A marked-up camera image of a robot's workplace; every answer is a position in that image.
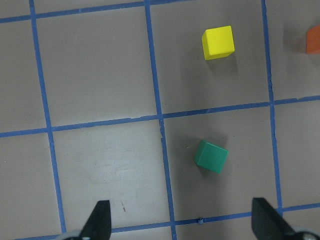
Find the cube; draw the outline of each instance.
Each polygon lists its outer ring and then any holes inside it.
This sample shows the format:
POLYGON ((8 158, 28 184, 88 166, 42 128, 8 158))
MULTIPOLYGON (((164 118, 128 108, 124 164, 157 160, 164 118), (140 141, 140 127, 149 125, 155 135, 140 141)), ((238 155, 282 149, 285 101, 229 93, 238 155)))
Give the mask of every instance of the cube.
POLYGON ((311 28, 307 32, 306 53, 320 54, 320 25, 311 28))
POLYGON ((235 51, 231 26, 207 29, 201 39, 205 60, 224 58, 235 51))
POLYGON ((224 167, 228 153, 228 150, 202 140, 194 157, 194 161, 199 167, 219 174, 224 167))

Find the yellow block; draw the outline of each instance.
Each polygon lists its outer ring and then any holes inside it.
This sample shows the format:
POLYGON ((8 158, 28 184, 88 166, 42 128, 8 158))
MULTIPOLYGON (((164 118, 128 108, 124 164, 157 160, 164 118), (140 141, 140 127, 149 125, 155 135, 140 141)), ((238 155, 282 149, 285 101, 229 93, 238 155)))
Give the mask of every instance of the yellow block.
POLYGON ((205 60, 224 58, 235 51, 231 26, 207 29, 201 39, 205 60))

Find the green block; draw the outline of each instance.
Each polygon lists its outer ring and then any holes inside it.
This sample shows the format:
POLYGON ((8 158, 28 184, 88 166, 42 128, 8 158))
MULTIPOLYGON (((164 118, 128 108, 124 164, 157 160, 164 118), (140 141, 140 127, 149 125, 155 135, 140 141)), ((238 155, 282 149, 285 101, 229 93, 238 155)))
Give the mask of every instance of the green block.
POLYGON ((196 155, 195 163, 202 168, 221 173, 227 160, 229 151, 205 140, 201 140, 196 155))

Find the black object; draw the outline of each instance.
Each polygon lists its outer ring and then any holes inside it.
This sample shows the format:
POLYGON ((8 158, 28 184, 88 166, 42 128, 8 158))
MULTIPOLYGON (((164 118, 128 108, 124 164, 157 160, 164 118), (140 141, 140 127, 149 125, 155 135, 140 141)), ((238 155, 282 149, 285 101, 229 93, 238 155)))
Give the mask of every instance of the black object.
POLYGON ((320 240, 312 232, 295 232, 264 198, 252 199, 251 227, 258 240, 320 240))
POLYGON ((111 211, 109 200, 98 201, 79 237, 65 240, 109 240, 111 236, 111 211))

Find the grid square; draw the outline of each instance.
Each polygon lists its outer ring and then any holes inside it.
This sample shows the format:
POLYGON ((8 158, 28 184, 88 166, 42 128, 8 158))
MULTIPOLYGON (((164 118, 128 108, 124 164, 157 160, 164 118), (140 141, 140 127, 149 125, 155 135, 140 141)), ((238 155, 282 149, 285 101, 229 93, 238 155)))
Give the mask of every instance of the grid square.
POLYGON ((61 232, 47 134, 0 138, 1 239, 61 232))
POLYGON ((112 233, 110 240, 172 240, 170 227, 112 233))
POLYGON ((165 120, 176 220, 251 211, 252 197, 277 205, 269 108, 165 120), (229 150, 220 174, 197 167, 201 139, 229 150))
POLYGON ((113 228, 169 221, 158 121, 55 132, 54 142, 68 230, 99 200, 110 200, 113 228))
POLYGON ((113 4, 126 4, 139 2, 138 0, 34 0, 37 13, 47 13, 71 9, 99 7, 113 4))
POLYGON ((266 6, 274 98, 320 95, 320 57, 306 54, 307 31, 320 24, 320 2, 267 0, 266 6))
POLYGON ((37 22, 52 125, 156 114, 143 7, 37 22))
POLYGON ((313 230, 316 233, 319 232, 320 208, 288 211, 283 213, 283 217, 292 227, 301 227, 313 230))
POLYGON ((0 2, 0 19, 29 14, 30 8, 28 0, 2 0, 0 2))
POLYGON ((251 230, 251 219, 249 217, 208 222, 203 225, 180 225, 176 227, 176 233, 179 240, 256 240, 251 230))
POLYGON ((269 100, 260 1, 152 5, 151 17, 164 113, 269 100), (232 27, 235 52, 205 61, 202 35, 222 26, 232 27))
POLYGON ((284 207, 320 202, 320 105, 318 101, 275 107, 284 207))
POLYGON ((46 127, 29 21, 0 24, 0 132, 46 127))

